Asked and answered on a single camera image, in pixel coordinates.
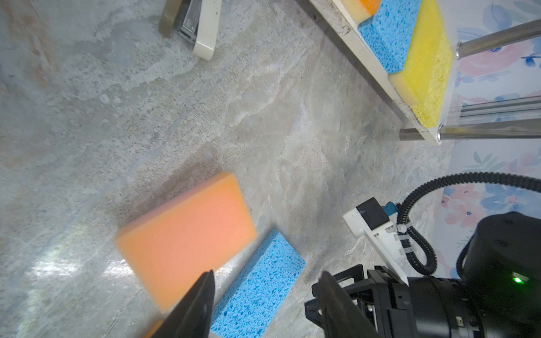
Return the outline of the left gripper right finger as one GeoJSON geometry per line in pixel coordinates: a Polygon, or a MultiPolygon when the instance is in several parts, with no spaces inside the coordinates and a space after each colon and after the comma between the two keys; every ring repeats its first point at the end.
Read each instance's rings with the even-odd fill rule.
{"type": "Polygon", "coordinates": [[[336,275],[324,271],[318,280],[318,302],[326,337],[379,337],[376,296],[363,270],[336,275]]]}

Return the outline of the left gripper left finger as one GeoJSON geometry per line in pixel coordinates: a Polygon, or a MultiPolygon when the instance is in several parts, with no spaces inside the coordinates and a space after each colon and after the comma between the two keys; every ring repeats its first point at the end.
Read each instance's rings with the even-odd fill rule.
{"type": "Polygon", "coordinates": [[[215,295],[213,270],[204,272],[150,337],[207,338],[215,295]]]}

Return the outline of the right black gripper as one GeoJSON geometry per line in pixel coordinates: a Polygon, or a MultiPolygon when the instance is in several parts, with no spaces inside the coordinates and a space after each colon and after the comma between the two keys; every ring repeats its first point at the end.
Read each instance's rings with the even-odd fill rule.
{"type": "MultiPolygon", "coordinates": [[[[379,337],[485,337],[480,313],[459,280],[413,277],[409,284],[383,266],[363,270],[376,296],[379,337]]],[[[318,283],[314,298],[304,305],[305,316],[322,328],[318,283]]]]}

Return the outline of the blue sponge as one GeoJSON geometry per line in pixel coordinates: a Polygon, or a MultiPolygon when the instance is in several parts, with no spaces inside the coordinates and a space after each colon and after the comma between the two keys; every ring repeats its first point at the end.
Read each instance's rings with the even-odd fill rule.
{"type": "Polygon", "coordinates": [[[211,332],[219,337],[262,337],[304,266],[286,238],[270,231],[215,306],[211,332]]]}
{"type": "Polygon", "coordinates": [[[358,31],[386,73],[404,69],[421,0],[383,0],[358,31]]]}

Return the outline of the peach pink sponge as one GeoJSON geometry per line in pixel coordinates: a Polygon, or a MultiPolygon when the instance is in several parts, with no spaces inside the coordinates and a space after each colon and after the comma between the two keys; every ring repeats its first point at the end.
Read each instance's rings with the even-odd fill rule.
{"type": "Polygon", "coordinates": [[[115,246],[165,313],[256,236],[237,178],[222,172],[124,225],[115,246]]]}

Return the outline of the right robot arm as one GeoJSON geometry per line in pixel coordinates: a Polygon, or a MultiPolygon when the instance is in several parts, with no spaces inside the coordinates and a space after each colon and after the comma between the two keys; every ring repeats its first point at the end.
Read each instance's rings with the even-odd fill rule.
{"type": "Polygon", "coordinates": [[[327,337],[540,336],[539,219],[483,218],[456,269],[407,281],[384,266],[324,272],[305,315],[327,337]]]}

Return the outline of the white two-tier shelf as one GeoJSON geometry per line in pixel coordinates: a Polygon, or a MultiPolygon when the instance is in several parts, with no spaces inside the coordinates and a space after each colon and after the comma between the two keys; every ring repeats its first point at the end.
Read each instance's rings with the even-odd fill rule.
{"type": "Polygon", "coordinates": [[[540,21],[452,45],[437,1],[313,1],[377,86],[411,123],[404,141],[469,139],[447,125],[456,61],[540,37],[540,21]]]}

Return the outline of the yellow orange sponge bottom left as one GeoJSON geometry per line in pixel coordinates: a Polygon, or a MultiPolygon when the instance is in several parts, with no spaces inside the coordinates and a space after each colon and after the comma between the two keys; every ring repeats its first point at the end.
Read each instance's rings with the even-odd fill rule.
{"type": "Polygon", "coordinates": [[[144,338],[152,338],[152,336],[156,333],[156,331],[161,327],[163,324],[163,321],[157,321],[151,329],[145,334],[144,338]]]}

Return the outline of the small cream stapler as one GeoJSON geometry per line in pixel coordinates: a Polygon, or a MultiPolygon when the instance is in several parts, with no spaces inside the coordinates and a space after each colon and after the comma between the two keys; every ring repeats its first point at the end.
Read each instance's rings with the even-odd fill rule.
{"type": "Polygon", "coordinates": [[[221,0],[167,0],[159,20],[159,33],[169,37],[178,28],[193,46],[192,54],[210,61],[216,48],[221,6],[221,0]]]}

